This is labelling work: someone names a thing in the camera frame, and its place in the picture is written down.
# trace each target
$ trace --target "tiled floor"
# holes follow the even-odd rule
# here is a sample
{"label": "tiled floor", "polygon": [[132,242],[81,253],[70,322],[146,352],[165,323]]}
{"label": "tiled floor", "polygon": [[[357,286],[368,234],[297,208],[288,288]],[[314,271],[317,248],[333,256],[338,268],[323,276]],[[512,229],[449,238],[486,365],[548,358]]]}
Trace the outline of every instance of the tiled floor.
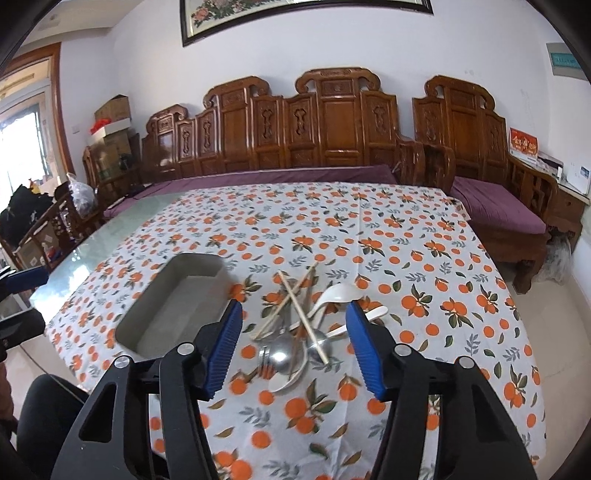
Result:
{"label": "tiled floor", "polygon": [[[502,273],[511,276],[510,270],[503,268]],[[545,282],[534,283],[527,295],[511,292],[543,382],[547,456],[537,468],[540,480],[549,479],[562,464],[591,417],[591,345],[586,331],[591,331],[591,318],[577,308],[581,302],[572,291],[571,284]],[[29,340],[24,348],[46,370],[74,381],[45,337]],[[9,353],[7,367],[18,416],[28,386],[41,371],[18,348]]]}

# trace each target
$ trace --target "black picture frame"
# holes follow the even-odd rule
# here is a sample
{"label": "black picture frame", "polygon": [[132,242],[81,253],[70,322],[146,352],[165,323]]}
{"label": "black picture frame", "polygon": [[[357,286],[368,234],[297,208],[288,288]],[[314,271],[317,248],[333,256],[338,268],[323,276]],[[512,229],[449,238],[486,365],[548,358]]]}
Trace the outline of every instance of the black picture frame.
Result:
{"label": "black picture frame", "polygon": [[273,8],[259,10],[251,14],[243,15],[241,17],[232,18],[218,25],[214,25],[207,30],[198,34],[189,36],[189,26],[187,25],[187,11],[186,0],[180,0],[180,19],[181,19],[181,33],[183,36],[183,47],[187,47],[202,38],[213,35],[230,27],[240,25],[258,18],[270,17],[271,15],[278,15],[293,10],[303,10],[311,8],[327,8],[327,7],[375,7],[375,8],[398,8],[401,10],[410,10],[419,13],[433,15],[433,8],[431,7],[431,0],[421,0],[422,4],[412,4],[404,1],[396,0],[314,0],[301,4],[279,5]]}

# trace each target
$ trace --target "person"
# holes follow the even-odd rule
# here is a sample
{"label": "person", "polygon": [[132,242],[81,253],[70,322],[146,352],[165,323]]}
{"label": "person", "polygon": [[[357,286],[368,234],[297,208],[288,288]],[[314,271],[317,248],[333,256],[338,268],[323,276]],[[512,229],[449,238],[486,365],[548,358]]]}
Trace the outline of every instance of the person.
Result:
{"label": "person", "polygon": [[4,363],[0,364],[0,465],[5,480],[50,480],[61,447],[88,394],[66,380],[41,375],[31,384],[18,420],[16,450],[10,444],[14,402]]}

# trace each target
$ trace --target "rectangular bin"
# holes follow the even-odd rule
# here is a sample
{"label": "rectangular bin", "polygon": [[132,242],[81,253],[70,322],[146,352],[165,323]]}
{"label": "rectangular bin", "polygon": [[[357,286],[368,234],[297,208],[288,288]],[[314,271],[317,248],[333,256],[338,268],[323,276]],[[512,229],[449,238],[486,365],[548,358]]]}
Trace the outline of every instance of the rectangular bin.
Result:
{"label": "rectangular bin", "polygon": [[180,254],[168,261],[115,329],[115,340],[143,359],[158,358],[219,321],[232,280],[217,255]]}

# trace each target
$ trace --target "tablecloth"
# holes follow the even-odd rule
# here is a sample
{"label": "tablecloth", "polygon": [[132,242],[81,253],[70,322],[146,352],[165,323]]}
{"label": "tablecloth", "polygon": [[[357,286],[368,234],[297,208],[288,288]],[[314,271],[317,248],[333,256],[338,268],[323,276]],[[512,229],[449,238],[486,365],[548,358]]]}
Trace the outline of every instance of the tablecloth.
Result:
{"label": "tablecloth", "polygon": [[[127,353],[115,328],[168,259],[220,255],[236,279],[243,333],[224,387],[200,403],[221,478],[364,478],[384,433],[388,405],[363,384],[348,338],[330,364],[311,364],[282,394],[255,375],[248,333],[280,301],[281,270],[300,278],[320,262],[316,299],[330,283],[354,282],[365,310],[389,308],[385,325],[428,358],[471,356],[516,424],[532,463],[545,454],[540,375],[506,285],[454,200],[436,189],[386,184],[286,183],[195,190],[151,220],[102,262],[48,324],[47,334],[92,389]],[[331,307],[323,329],[344,323]],[[165,452],[158,403],[151,438]],[[430,398],[421,477],[433,474],[439,399]]]}

